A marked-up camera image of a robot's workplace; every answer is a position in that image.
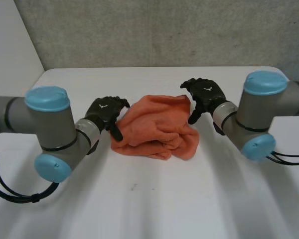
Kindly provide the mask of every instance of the white table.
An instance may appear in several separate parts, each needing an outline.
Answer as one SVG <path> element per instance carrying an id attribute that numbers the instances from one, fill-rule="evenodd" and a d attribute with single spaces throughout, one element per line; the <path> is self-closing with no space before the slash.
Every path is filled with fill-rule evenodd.
<path id="1" fill-rule="evenodd" d="M 238 104 L 246 76 L 271 67 L 153 67 L 54 69 L 37 85 L 67 90 L 75 121 L 97 97 L 182 95 L 192 77 L 216 81 Z M 218 135 L 210 115 L 189 161 L 128 157 L 110 150 L 103 132 L 96 152 L 49 198 L 17 205 L 0 199 L 0 239 L 299 239 L 299 166 L 245 159 Z M 299 153 L 299 118 L 279 118 L 271 133 L 278 150 Z M 49 183 L 33 160 L 35 135 L 0 135 L 0 171 L 17 192 L 33 194 Z"/>

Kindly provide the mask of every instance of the concrete wall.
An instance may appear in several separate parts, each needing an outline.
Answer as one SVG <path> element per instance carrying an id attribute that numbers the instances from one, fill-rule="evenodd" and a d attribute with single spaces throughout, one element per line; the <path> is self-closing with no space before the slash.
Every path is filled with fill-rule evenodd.
<path id="1" fill-rule="evenodd" d="M 0 95 L 22 96 L 43 72 L 13 0 L 0 0 Z"/>
<path id="2" fill-rule="evenodd" d="M 44 68 L 275 66 L 299 78 L 299 0 L 15 0 Z"/>

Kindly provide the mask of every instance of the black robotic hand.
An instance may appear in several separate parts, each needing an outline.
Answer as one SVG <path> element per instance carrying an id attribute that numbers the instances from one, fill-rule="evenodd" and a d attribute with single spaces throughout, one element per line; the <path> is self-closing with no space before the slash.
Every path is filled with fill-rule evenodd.
<path id="1" fill-rule="evenodd" d="M 215 107 L 226 102 L 226 97 L 216 82 L 207 79 L 190 79 L 180 86 L 186 88 L 193 100 L 196 101 L 196 107 L 188 119 L 189 124 L 194 124 L 200 118 L 202 113 L 209 112 L 213 114 Z"/>
<path id="2" fill-rule="evenodd" d="M 116 141 L 122 141 L 123 136 L 115 122 L 124 107 L 130 107 L 126 99 L 109 96 L 97 98 L 86 112 L 85 119 L 94 122 L 100 130 L 108 130 Z"/>

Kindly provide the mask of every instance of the light blue joint cap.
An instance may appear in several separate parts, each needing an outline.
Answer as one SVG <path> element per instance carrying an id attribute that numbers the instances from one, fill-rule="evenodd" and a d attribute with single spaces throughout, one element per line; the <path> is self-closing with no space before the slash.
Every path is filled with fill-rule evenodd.
<path id="1" fill-rule="evenodd" d="M 63 160 L 49 154 L 40 154 L 34 161 L 36 172 L 45 180 L 55 183 L 63 182 L 72 170 Z"/>
<path id="2" fill-rule="evenodd" d="M 245 81 L 244 89 L 255 96 L 275 95 L 287 88 L 287 78 L 277 72 L 255 71 L 250 73 Z"/>
<path id="3" fill-rule="evenodd" d="M 271 134 L 259 135 L 247 143 L 241 150 L 241 153 L 252 161 L 262 161 L 274 151 L 276 141 Z"/>
<path id="4" fill-rule="evenodd" d="M 57 86 L 41 86 L 25 93 L 26 105 L 42 112 L 58 112 L 70 106 L 66 90 Z"/>

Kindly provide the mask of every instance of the gray wall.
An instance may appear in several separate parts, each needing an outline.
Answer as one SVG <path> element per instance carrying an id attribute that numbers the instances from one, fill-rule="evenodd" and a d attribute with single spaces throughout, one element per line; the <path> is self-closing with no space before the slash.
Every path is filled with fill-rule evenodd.
<path id="1" fill-rule="evenodd" d="M 44 68 L 275 66 L 299 78 L 299 0 L 15 0 Z"/>

